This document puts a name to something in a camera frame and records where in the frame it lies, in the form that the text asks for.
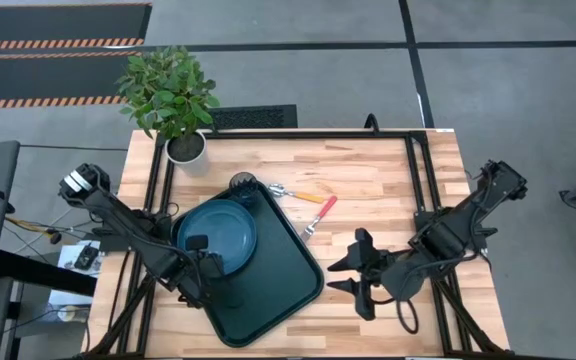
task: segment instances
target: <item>orange handle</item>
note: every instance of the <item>orange handle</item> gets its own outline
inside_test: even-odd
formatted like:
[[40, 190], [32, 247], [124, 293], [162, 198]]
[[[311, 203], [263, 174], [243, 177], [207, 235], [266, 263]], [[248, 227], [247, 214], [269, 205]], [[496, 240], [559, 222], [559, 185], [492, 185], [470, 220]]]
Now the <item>orange handle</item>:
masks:
[[321, 209], [321, 211], [319, 212], [319, 218], [323, 218], [324, 215], [326, 215], [326, 213], [328, 212], [328, 210], [330, 210], [330, 208], [335, 205], [335, 203], [337, 202], [337, 197], [335, 195], [331, 196], [330, 199], [328, 199], [328, 202], [326, 203], [326, 205], [324, 205], [324, 208]]
[[324, 198], [321, 196], [304, 194], [304, 193], [295, 193], [295, 197], [302, 200], [308, 200], [312, 202], [316, 202], [317, 204], [321, 204], [324, 202]]

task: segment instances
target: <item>butcher block tabletop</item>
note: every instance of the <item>butcher block tabletop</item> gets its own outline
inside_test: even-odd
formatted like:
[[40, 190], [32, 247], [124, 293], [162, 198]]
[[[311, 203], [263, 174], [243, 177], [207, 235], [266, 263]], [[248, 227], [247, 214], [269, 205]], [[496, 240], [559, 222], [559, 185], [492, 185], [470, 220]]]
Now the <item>butcher block tabletop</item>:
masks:
[[[454, 206], [470, 192], [457, 137], [451, 130], [427, 130], [427, 135], [442, 205]], [[415, 149], [426, 204], [429, 204], [421, 149]], [[119, 188], [119, 198], [132, 208], [143, 207], [153, 151], [154, 142], [143, 132], [135, 131], [132, 134]], [[372, 234], [376, 248], [391, 251], [407, 249], [407, 241], [415, 234], [415, 197], [402, 139], [219, 139], [208, 140], [207, 151], [211, 169], [205, 177], [190, 178], [180, 170], [174, 172], [170, 202], [179, 205], [176, 216], [226, 189], [230, 178], [241, 171], [254, 174], [264, 184], [282, 183], [291, 191], [325, 198], [336, 195], [337, 203], [318, 224], [315, 234], [307, 243], [324, 271], [326, 282], [348, 277], [358, 279], [357, 273], [352, 271], [326, 271], [330, 264], [346, 254], [346, 247], [354, 242], [356, 228], [366, 228]], [[165, 168], [165, 155], [162, 155], [155, 204], [159, 204]], [[298, 232], [313, 220], [322, 207], [322, 204], [289, 196], [277, 199], [277, 202]], [[170, 210], [174, 212], [175, 206], [170, 206]], [[103, 260], [89, 319], [93, 345], [107, 331], [123, 258], [124, 253], [110, 253]], [[129, 258], [115, 317], [125, 303], [131, 261], [132, 258]], [[477, 259], [460, 264], [456, 271], [465, 307], [497, 345], [507, 348], [488, 265]], [[373, 289], [376, 300], [389, 298], [382, 288]], [[420, 323], [416, 335], [410, 335], [403, 329], [394, 304], [377, 306], [377, 318], [364, 321], [355, 313], [351, 294], [324, 287], [321, 295], [312, 303], [251, 345], [237, 349], [219, 340], [203, 310], [187, 308], [177, 301], [178, 297], [178, 293], [168, 292], [157, 285], [146, 357], [382, 357], [442, 354], [429, 281], [412, 299]], [[410, 323], [410, 312], [405, 304], [402, 307], [404, 317]], [[454, 313], [448, 305], [446, 312], [453, 347], [458, 349]], [[137, 309], [135, 314], [135, 319], [140, 319], [141, 309]], [[136, 348], [138, 329], [139, 321], [133, 321], [129, 351]]]

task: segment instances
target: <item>table leg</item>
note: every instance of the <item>table leg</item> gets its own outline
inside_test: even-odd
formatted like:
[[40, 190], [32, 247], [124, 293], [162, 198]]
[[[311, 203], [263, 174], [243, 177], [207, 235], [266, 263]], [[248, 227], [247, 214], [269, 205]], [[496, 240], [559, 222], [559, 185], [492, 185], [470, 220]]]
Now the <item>table leg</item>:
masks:
[[54, 265], [0, 250], [0, 278], [47, 286], [56, 290], [93, 296], [97, 279]]

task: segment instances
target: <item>white flower pot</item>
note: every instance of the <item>white flower pot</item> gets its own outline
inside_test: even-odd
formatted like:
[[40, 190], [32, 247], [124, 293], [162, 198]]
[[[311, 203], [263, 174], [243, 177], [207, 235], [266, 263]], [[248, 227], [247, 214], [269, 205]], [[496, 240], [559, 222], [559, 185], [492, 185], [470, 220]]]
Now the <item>white flower pot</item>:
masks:
[[168, 157], [168, 159], [172, 161], [175, 165], [177, 165], [183, 172], [186, 173], [186, 175], [190, 177], [204, 176], [208, 173], [208, 170], [210, 170], [210, 160], [208, 159], [208, 151], [206, 151], [206, 148], [208, 147], [206, 137], [199, 131], [195, 131], [195, 133], [201, 136], [201, 138], [203, 139], [204, 148], [201, 150], [201, 153], [199, 153], [199, 155], [196, 158], [190, 161], [177, 161], [172, 157], [170, 157], [170, 154], [168, 154], [168, 144], [170, 143], [170, 140], [167, 140], [166, 144], [164, 145], [164, 150], [166, 151], [166, 156]]

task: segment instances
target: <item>potted plant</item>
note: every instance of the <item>potted plant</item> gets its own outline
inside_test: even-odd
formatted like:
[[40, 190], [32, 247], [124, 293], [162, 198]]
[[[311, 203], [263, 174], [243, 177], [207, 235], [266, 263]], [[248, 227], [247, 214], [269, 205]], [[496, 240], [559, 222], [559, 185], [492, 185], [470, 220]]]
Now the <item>potted plant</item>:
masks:
[[171, 46], [128, 57], [125, 75], [117, 81], [119, 94], [128, 99], [122, 114], [152, 139], [151, 130], [166, 140], [166, 155], [189, 176], [209, 168], [206, 138], [197, 128], [212, 124], [208, 107], [219, 101], [210, 94], [213, 80], [204, 81], [201, 65], [184, 47]]

